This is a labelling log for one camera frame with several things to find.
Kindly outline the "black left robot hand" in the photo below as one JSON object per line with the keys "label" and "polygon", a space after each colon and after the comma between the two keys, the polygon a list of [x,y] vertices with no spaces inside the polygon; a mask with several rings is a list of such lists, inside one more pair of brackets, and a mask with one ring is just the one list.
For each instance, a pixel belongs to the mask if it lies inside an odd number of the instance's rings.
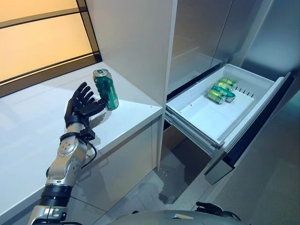
{"label": "black left robot hand", "polygon": [[96,101],[93,91],[86,82],[80,84],[73,96],[69,99],[64,120],[66,128],[73,123],[83,124],[86,128],[90,126],[90,117],[103,111],[108,105],[109,97],[104,95]]}

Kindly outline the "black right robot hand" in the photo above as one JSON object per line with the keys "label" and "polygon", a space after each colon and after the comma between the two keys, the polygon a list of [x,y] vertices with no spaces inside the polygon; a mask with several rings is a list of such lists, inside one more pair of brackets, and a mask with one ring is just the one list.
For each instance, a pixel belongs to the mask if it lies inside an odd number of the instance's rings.
{"label": "black right robot hand", "polygon": [[223,211],[219,206],[207,202],[196,202],[196,206],[197,208],[195,211],[204,212],[213,215],[218,215]]}

